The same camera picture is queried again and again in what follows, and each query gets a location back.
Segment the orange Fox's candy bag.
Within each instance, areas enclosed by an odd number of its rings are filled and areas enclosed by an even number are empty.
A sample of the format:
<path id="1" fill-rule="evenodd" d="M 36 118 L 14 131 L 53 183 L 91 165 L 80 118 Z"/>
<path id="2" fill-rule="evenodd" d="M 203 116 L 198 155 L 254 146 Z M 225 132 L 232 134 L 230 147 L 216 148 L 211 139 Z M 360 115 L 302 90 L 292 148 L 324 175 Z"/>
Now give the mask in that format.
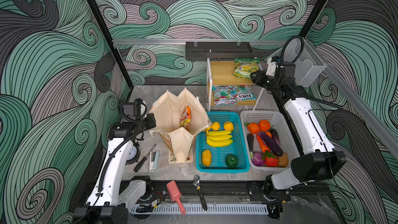
<path id="1" fill-rule="evenodd" d="M 184 112 L 181 114 L 180 117 L 180 127 L 185 128 L 186 130 L 189 129 L 191 123 L 191 110 L 190 107 L 187 106 Z"/>

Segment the cream floral grocery bag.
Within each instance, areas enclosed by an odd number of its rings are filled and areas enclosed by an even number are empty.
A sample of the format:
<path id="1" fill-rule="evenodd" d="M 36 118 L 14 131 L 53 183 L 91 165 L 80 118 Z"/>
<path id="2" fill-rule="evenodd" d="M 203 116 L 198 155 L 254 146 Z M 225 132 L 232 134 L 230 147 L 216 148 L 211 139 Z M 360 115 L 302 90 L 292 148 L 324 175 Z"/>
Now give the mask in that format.
<path id="1" fill-rule="evenodd" d="M 191 123 L 188 130 L 180 127 L 180 117 L 185 108 L 191 110 Z M 211 121 L 205 108 L 188 89 L 175 95 L 169 91 L 161 95 L 152 105 L 150 113 L 156 120 L 156 127 L 150 135 L 159 134 L 175 160 L 172 163 L 186 163 L 192 160 L 190 151 L 198 134 L 210 127 Z"/>

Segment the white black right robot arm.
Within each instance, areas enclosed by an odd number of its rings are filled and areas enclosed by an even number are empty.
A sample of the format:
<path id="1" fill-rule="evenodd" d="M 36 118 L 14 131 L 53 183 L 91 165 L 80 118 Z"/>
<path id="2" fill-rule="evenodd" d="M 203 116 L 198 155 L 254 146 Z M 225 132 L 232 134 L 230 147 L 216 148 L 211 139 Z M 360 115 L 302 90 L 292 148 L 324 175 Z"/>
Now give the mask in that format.
<path id="1" fill-rule="evenodd" d="M 283 46 L 282 53 L 274 56 L 267 70 L 251 73 L 252 82 L 269 90 L 282 103 L 298 132 L 303 155 L 290 163 L 290 168 L 270 175 L 264 182 L 264 196 L 274 205 L 289 201 L 288 189 L 312 181 L 334 179 L 346 162 L 346 155 L 337 151 L 322 130 L 311 102 L 339 105 L 309 96 L 303 86 L 296 83 L 297 75 L 307 75 L 314 66 L 305 51 L 305 39 L 291 37 Z"/>

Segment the green Fox's candy bag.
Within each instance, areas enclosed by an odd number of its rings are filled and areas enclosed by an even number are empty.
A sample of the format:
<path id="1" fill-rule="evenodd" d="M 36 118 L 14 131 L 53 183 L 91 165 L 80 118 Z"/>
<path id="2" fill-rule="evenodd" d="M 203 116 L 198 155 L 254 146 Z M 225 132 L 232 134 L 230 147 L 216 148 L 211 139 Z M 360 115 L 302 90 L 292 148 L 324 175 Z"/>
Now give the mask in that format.
<path id="1" fill-rule="evenodd" d="M 260 59 L 235 59 L 234 76 L 250 79 L 251 73 L 259 70 Z"/>

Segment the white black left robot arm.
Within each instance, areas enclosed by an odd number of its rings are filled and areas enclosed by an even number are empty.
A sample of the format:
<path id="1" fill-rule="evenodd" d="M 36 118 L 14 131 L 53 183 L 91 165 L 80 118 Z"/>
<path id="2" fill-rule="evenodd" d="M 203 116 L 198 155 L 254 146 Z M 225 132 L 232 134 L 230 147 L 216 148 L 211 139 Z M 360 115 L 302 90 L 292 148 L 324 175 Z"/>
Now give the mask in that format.
<path id="1" fill-rule="evenodd" d="M 74 224 L 126 224 L 134 204 L 147 192 L 148 180 L 133 180 L 120 190 L 122 176 L 129 156 L 138 155 L 137 141 L 146 130 L 156 127 L 153 114 L 147 113 L 142 99 L 121 103 L 121 123 L 109 129 L 108 148 L 95 186 L 84 206 L 73 213 Z"/>

